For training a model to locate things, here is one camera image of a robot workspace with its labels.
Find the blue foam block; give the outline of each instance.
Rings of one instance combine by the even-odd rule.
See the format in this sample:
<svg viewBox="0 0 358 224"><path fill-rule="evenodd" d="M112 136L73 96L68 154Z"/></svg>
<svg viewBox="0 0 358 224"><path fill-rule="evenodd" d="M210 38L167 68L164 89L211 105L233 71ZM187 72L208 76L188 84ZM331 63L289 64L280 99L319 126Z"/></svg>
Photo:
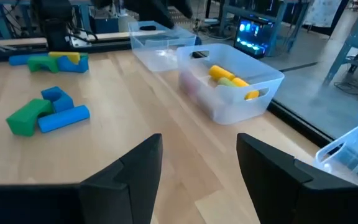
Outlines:
<svg viewBox="0 0 358 224"><path fill-rule="evenodd" d="M30 54L30 55L15 55L9 57L9 64L10 65L27 65L27 61L30 57L33 56L48 56L48 53L44 54Z"/></svg>
<svg viewBox="0 0 358 224"><path fill-rule="evenodd" d="M85 105L81 105L69 110L39 118L38 126L42 133L47 133L69 124L88 119L89 117L90 111Z"/></svg>
<svg viewBox="0 0 358 224"><path fill-rule="evenodd" d="M74 108L73 99L57 86L42 90L41 95L43 99L52 102L55 113Z"/></svg>
<svg viewBox="0 0 358 224"><path fill-rule="evenodd" d="M67 56L62 56L57 59L57 65L59 67L59 71L61 72L78 72L84 73L89 69L88 58L83 57L78 62L78 65L68 59Z"/></svg>

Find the wooden table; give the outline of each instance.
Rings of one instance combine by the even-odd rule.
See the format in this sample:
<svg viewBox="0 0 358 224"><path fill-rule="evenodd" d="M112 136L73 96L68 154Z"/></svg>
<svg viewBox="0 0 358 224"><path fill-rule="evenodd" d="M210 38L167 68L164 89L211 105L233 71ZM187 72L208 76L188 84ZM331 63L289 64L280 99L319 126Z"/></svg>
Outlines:
<svg viewBox="0 0 358 224"><path fill-rule="evenodd" d="M163 167L152 223L258 223L241 177L236 134L248 133L311 163L318 148L274 115L213 123L178 89L178 72L151 74L131 51L92 54L85 74L37 72L0 63L0 184L80 182L153 133ZM5 119L58 85L91 119L31 138Z"/></svg>

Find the clear plastic bin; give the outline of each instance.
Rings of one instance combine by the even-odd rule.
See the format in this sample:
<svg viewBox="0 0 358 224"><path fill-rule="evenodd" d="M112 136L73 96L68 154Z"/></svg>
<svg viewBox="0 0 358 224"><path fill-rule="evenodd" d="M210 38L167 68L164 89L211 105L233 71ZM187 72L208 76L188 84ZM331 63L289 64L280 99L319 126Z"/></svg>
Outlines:
<svg viewBox="0 0 358 224"><path fill-rule="evenodd" d="M178 68L176 49L194 46L196 35L181 27L172 30L154 21L128 23L133 53L152 72ZM144 31L141 27L155 27Z"/></svg>
<svg viewBox="0 0 358 224"><path fill-rule="evenodd" d="M206 55L193 58L193 52ZM224 44L180 47L177 50L180 88L218 124L232 124L265 112L284 74ZM246 81L249 86L216 85L208 75L218 65ZM259 90L258 98L245 100L248 92Z"/></svg>
<svg viewBox="0 0 358 224"><path fill-rule="evenodd" d="M320 149L313 165L358 185L358 127Z"/></svg>

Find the yellow foam block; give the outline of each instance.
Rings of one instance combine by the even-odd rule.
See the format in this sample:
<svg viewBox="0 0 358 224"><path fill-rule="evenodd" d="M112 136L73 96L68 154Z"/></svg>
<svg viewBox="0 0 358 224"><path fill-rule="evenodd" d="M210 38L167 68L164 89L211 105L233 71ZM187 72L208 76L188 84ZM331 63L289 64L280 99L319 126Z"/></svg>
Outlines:
<svg viewBox="0 0 358 224"><path fill-rule="evenodd" d="M74 64L78 64L81 58L80 53L78 52L49 52L49 57L59 58L61 56L67 56Z"/></svg>
<svg viewBox="0 0 358 224"><path fill-rule="evenodd" d="M228 80L232 80L233 78L235 78L236 76L231 73L226 71L225 69L217 66L217 65L213 65L210 69L209 69L209 75L212 76L212 79L215 81L218 81L220 78L227 78Z"/></svg>
<svg viewBox="0 0 358 224"><path fill-rule="evenodd" d="M249 86L249 84L246 81L242 80L241 78L233 78L233 80L231 81L238 87ZM246 100L249 100L249 99L257 98L258 96L259 96L259 90L254 90L254 91L250 91L244 98Z"/></svg>

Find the plastic storage container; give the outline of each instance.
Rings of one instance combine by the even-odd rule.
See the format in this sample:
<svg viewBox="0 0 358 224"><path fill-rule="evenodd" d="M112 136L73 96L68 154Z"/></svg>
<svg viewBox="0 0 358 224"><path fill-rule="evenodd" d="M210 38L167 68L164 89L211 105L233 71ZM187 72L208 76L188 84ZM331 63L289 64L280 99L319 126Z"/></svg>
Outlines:
<svg viewBox="0 0 358 224"><path fill-rule="evenodd" d="M320 149L313 165L358 185L358 127Z"/></svg>
<svg viewBox="0 0 358 224"><path fill-rule="evenodd" d="M206 57L194 58L193 52ZM180 88L218 124L232 124L264 113L284 79L283 73L229 45L180 47L177 55ZM235 74L249 86L217 85L208 75L213 65ZM259 90L259 97L245 100L252 90Z"/></svg>
<svg viewBox="0 0 358 224"><path fill-rule="evenodd" d="M176 49L194 46L196 35L181 27L172 30L154 21L128 23L133 53L152 72L178 68ZM153 27L144 31L142 27Z"/></svg>

